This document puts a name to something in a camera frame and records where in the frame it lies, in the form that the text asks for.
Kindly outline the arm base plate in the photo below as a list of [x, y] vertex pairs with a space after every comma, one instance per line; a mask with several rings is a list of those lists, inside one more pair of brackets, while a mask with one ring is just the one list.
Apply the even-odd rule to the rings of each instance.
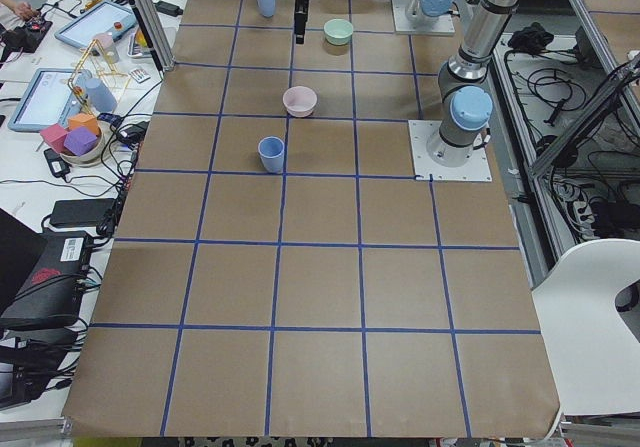
[[426, 16], [421, 11], [418, 0], [392, 0], [392, 13], [397, 34], [446, 37], [455, 34], [450, 14]]
[[440, 136], [439, 120], [409, 120], [414, 178], [419, 181], [491, 182], [492, 175], [480, 132], [466, 147], [453, 147]]

